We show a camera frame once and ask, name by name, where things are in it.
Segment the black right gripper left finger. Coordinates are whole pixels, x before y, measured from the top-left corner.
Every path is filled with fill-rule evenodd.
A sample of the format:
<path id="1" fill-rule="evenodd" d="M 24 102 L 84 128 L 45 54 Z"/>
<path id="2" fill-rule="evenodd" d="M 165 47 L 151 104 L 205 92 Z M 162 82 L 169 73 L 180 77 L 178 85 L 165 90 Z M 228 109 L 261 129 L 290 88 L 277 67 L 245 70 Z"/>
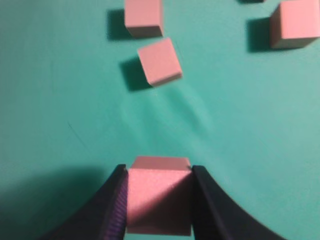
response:
<path id="1" fill-rule="evenodd" d="M 39 239 L 123 240 L 127 224 L 128 178 L 126 165 L 117 165 L 87 203 Z"/>

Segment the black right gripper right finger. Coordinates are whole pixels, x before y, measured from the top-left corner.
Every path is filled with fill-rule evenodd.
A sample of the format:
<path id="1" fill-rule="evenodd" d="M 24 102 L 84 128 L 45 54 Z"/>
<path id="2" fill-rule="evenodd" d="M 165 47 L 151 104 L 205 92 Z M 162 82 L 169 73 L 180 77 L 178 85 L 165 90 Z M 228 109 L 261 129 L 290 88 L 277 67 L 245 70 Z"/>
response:
<path id="1" fill-rule="evenodd" d="M 191 223 L 196 240 L 283 240 L 218 185 L 202 165 L 192 167 Z"/>

